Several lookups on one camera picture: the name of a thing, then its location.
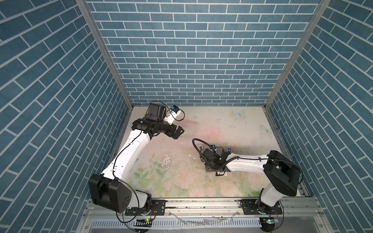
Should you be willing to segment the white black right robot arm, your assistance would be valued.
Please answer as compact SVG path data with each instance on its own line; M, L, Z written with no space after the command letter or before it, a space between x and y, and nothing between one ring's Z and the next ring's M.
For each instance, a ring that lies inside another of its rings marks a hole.
M248 172L268 179L269 183L260 189L254 203L257 211L270 214L279 207L283 197L295 197L302 174L301 169L276 150L266 155L239 155L231 149L217 153L215 147L197 149L206 171L223 176L227 172Z

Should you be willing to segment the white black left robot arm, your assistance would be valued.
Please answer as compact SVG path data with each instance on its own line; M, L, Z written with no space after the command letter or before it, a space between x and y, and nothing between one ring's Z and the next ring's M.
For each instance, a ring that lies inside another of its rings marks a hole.
M130 170L153 137L164 134L178 139L184 133L182 127L174 124L178 116L184 114L178 106L151 102L144 117L132 123L129 137L113 161L100 174L90 177L88 186L93 204L118 214L127 210L134 210L135 215L148 213L152 208L152 196L129 185Z

